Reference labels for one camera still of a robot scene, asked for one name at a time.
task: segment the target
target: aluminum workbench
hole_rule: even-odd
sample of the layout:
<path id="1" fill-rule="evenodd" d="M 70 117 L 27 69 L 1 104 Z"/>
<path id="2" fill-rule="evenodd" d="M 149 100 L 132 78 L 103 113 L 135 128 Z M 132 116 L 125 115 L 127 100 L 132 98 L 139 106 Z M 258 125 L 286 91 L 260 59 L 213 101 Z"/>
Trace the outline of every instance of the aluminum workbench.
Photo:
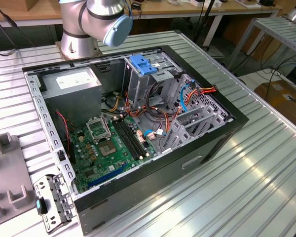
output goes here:
<path id="1" fill-rule="evenodd" d="M 296 23 L 288 20 L 285 17 L 256 18 L 251 21 L 241 40 L 237 44 L 234 52 L 232 53 L 230 61 L 227 65 L 228 69 L 231 69 L 231 66 L 237 58 L 240 50 L 255 27 L 261 29 L 261 32 L 247 52 L 248 55 L 256 48 L 257 44 L 265 34 L 272 36 L 286 46 L 286 49 L 279 56 L 279 61 L 276 65 L 279 65 L 284 60 L 289 48 L 296 52 Z"/>
<path id="2" fill-rule="evenodd" d="M 184 35 L 130 36 L 104 54 L 167 44 L 250 121 L 208 163 L 88 236 L 293 236 L 296 233 L 296 127 L 240 84 Z M 20 138 L 32 182 L 57 172 L 21 68 L 62 61 L 56 46 L 0 57 L 0 133 Z M 77 218 L 52 236 L 80 237 Z M 46 236 L 35 209 L 0 225 L 2 236 Z"/>

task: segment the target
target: motherboard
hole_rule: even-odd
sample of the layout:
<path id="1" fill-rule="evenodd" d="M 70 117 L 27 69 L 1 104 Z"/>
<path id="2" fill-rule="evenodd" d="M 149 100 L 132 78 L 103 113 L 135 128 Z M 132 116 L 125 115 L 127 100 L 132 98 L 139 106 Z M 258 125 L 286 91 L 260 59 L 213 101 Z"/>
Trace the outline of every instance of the motherboard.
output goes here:
<path id="1" fill-rule="evenodd" d="M 157 156 L 150 141 L 138 136 L 142 131 L 132 117 L 103 121 L 92 121 L 71 133 L 79 193 Z"/>

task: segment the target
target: red cable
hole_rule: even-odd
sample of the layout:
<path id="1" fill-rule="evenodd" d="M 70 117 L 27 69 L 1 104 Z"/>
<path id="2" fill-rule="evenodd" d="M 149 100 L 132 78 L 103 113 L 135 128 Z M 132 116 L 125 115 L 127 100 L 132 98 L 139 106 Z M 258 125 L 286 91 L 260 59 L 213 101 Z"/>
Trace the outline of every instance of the red cable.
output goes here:
<path id="1" fill-rule="evenodd" d="M 68 154 L 69 154 L 69 132 L 68 132 L 68 126 L 65 117 L 58 111 L 56 113 L 63 119 L 65 127 L 66 127 L 66 133 L 67 133 L 67 143 L 68 143 Z"/>

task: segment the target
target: ram slot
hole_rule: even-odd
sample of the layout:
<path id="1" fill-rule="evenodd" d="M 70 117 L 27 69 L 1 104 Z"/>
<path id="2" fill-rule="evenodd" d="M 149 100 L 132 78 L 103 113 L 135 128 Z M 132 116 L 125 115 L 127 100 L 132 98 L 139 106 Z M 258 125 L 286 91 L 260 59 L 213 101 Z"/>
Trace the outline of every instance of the ram slot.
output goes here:
<path id="1" fill-rule="evenodd" d="M 135 138 L 134 134 L 132 133 L 132 131 L 130 130 L 130 128 L 126 125 L 126 123 L 124 121 L 121 122 L 121 126 L 123 127 L 123 129 L 126 131 L 127 136 L 129 138 L 131 138 L 132 140 L 132 144 L 136 147 L 137 151 L 139 152 L 139 154 L 141 156 L 145 155 L 145 151 L 142 148 L 142 146 L 140 145 L 139 141 Z"/>
<path id="2" fill-rule="evenodd" d="M 126 135 L 125 131 L 122 129 L 122 127 L 120 126 L 120 122 L 119 121 L 114 121 L 113 126 L 116 129 L 116 131 L 119 134 L 122 141 L 124 142 L 125 146 L 129 150 L 129 152 L 131 153 L 132 157 L 137 160 L 138 157 L 139 157 L 139 154 L 136 152 L 136 149 L 131 144 L 131 141 L 126 139 L 127 135 Z"/>

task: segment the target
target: cardboard box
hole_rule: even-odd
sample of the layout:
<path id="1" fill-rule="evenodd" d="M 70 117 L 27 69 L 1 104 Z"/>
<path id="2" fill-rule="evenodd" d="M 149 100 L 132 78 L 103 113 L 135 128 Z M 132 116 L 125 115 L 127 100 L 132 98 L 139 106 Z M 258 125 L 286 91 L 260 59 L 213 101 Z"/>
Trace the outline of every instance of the cardboard box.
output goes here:
<path id="1" fill-rule="evenodd" d="M 255 89 L 255 93 L 265 99 L 268 83 Z M 296 125 L 296 89 L 285 80 L 271 82 L 267 102 Z"/>
<path id="2" fill-rule="evenodd" d="M 0 0 L 0 7 L 29 11 L 38 0 Z"/>

